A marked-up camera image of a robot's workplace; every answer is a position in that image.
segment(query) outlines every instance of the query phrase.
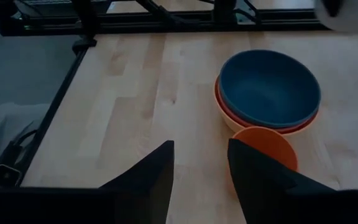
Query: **bowl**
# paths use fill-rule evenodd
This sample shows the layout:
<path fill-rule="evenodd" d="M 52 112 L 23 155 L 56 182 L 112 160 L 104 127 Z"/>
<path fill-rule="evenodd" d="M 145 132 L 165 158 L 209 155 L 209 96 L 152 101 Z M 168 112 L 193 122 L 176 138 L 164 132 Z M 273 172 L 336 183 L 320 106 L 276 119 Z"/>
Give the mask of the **bowl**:
<path fill-rule="evenodd" d="M 268 128 L 297 126 L 316 114 L 321 92 L 297 60 L 270 50 L 231 57 L 219 76 L 224 104 L 241 120 Z"/>
<path fill-rule="evenodd" d="M 215 81 L 215 85 L 214 85 L 214 98 L 215 98 L 215 102 L 219 108 L 219 112 L 224 120 L 224 122 L 227 124 L 227 126 L 233 130 L 235 133 L 238 131 L 243 130 L 244 128 L 248 128 L 251 126 L 255 126 L 254 124 L 248 123 L 247 121 L 242 121 L 242 123 L 237 122 L 234 118 L 232 118 L 229 113 L 227 111 L 230 111 L 227 108 L 222 99 L 220 98 L 219 95 L 219 85 L 218 85 L 218 78 Z M 294 128 L 279 128 L 279 129 L 274 129 L 275 131 L 279 132 L 280 134 L 284 135 L 284 136 L 289 136 L 292 134 L 297 134 L 299 132 L 304 131 L 306 128 L 308 128 L 311 124 L 313 124 L 313 122 L 315 121 L 316 117 L 318 115 L 318 111 L 316 112 L 316 114 L 314 116 L 312 116 L 309 120 L 307 120 L 305 123 L 303 123 L 300 126 L 295 126 Z"/>
<path fill-rule="evenodd" d="M 232 137 L 277 160 L 287 168 L 298 172 L 298 159 L 291 144 L 278 132 L 264 127 L 250 127 L 237 132 Z M 226 166 L 226 180 L 229 193 L 237 196 Z"/>

